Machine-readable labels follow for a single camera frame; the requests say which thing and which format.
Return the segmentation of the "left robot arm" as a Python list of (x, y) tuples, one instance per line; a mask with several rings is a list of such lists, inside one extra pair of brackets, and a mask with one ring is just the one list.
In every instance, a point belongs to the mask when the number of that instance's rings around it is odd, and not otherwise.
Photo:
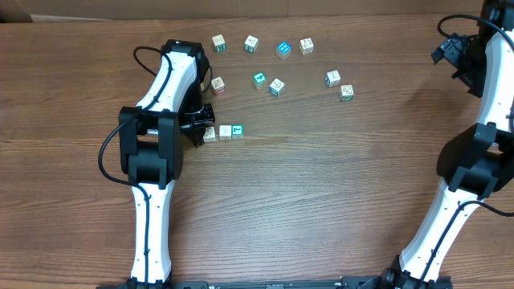
[(126, 288), (169, 287), (169, 212), (182, 172), (182, 137), (202, 145), (215, 121), (211, 104), (202, 102), (210, 63), (201, 43), (170, 39), (158, 53), (161, 67), (147, 95), (119, 114), (120, 166), (136, 206), (136, 249)]

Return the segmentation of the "blue X top block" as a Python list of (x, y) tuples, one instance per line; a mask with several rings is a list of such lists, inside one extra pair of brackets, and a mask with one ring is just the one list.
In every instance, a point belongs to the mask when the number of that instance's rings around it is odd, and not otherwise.
[(215, 127), (207, 127), (203, 136), (205, 142), (214, 142), (217, 140)]

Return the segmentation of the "wooden block with red print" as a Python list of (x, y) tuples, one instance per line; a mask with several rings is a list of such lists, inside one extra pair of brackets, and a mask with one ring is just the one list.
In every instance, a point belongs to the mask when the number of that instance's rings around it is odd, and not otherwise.
[(220, 125), (218, 132), (219, 132), (220, 140), (231, 140), (232, 139), (232, 131), (231, 131), (230, 125)]

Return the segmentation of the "green 7 top block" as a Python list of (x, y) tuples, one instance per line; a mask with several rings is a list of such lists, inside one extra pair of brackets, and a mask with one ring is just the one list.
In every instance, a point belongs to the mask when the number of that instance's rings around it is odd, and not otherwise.
[(231, 139), (242, 140), (244, 138), (244, 125), (232, 124), (231, 125)]

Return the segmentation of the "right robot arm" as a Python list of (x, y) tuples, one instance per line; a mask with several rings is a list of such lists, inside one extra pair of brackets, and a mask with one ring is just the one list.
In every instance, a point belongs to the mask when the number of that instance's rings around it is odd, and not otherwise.
[(472, 213), (513, 178), (513, 3), (486, 1), (475, 35), (445, 34), (431, 54), (445, 59), (482, 100), (475, 123), (439, 154), (435, 198), (410, 244), (376, 277), (343, 277), (343, 288), (450, 288), (443, 260)]

